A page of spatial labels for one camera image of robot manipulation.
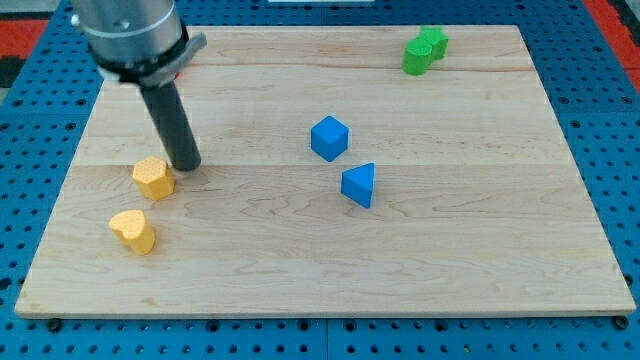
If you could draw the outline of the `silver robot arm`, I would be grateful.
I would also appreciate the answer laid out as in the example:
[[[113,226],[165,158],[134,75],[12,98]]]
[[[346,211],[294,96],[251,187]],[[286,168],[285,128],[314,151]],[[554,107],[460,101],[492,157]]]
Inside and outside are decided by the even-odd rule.
[[[102,75],[156,88],[172,82],[206,47],[191,36],[174,0],[72,0],[71,24],[87,38]]]

